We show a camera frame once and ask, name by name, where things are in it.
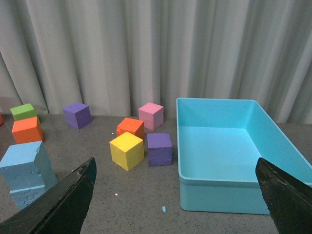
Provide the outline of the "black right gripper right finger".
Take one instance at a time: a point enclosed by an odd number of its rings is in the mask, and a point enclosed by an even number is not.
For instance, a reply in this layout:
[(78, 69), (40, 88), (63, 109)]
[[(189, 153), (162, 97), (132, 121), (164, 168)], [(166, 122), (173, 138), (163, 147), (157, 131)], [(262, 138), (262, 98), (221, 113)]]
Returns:
[(312, 188), (259, 158), (256, 177), (270, 216), (280, 234), (312, 232)]

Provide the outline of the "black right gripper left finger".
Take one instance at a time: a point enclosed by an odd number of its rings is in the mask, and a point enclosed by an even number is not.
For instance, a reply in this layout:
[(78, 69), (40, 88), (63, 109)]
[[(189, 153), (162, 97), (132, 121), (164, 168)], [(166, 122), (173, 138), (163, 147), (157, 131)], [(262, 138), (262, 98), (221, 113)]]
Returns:
[(92, 157), (0, 225), (2, 234), (79, 234), (97, 175)]

